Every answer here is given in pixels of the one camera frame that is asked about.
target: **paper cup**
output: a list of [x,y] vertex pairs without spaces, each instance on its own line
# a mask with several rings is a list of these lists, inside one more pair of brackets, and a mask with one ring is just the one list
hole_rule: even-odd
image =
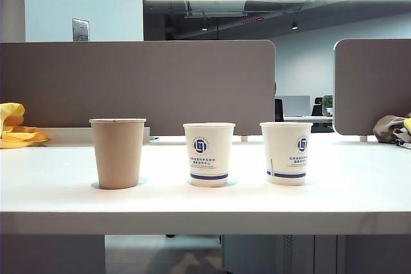
[[268,181],[279,185],[304,183],[312,125],[298,122],[260,123]]
[[103,189],[125,189],[139,180],[146,119],[90,119],[98,183]]
[[234,123],[183,124],[191,183],[218,187],[227,183]]

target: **office chair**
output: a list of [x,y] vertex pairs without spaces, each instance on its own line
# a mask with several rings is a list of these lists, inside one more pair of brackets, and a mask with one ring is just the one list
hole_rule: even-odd
[[311,116],[322,116],[322,98],[315,98],[314,104]]
[[274,121],[284,122],[284,112],[283,112],[283,100],[274,100]]

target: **cup rim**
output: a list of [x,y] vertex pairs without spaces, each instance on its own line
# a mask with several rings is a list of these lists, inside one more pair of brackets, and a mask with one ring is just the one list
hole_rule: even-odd
[[235,123],[228,122],[204,122],[204,123],[184,123],[184,128],[234,128]]
[[312,122],[261,122],[260,126],[313,126]]
[[147,119],[144,118],[112,118],[112,119],[89,119],[90,123],[125,123],[125,122],[146,122]]

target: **gray cloth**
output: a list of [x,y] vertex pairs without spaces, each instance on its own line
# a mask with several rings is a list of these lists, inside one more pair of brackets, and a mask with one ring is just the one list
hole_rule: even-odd
[[382,117],[375,124],[372,132],[379,142],[411,142],[411,135],[404,127],[404,119],[406,118],[397,116]]

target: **wall plate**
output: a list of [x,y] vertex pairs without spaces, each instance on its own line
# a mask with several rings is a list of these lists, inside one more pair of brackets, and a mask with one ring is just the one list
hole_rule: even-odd
[[73,19],[73,41],[88,41],[89,25],[89,21]]

